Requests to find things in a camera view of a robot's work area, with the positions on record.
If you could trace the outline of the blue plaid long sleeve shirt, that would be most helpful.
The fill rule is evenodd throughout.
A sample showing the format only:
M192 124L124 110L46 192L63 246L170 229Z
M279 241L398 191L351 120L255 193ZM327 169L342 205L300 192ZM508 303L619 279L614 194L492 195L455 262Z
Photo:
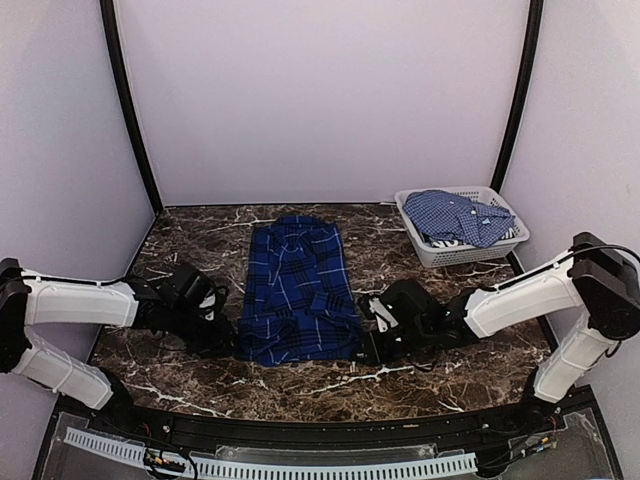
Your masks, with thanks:
M253 230L237 330L235 357L265 367L351 359L362 329L335 223L284 215Z

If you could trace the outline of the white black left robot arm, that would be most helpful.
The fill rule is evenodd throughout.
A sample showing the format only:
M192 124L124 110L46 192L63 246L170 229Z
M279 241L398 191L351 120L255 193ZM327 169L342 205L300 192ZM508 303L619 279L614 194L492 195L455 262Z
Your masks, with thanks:
M101 411L120 436L141 427L122 382L55 347L34 331L44 324L87 324L164 332L201 358L234 351L235 331L223 313L228 290L183 263L166 277L128 275L108 281L47 276L1 262L1 371L21 375L85 407Z

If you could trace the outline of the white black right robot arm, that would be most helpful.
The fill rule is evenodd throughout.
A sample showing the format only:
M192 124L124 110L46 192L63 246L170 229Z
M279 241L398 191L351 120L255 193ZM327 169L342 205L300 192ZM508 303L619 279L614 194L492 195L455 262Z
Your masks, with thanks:
M534 432L549 408L622 342L639 333L639 256L589 232L543 265L508 281L468 289L439 302L416 280L392 283L358 306L375 321L357 360L386 365L425 349L444 351L478 343L537 317L572 308L581 313L551 356L527 380L510 424Z

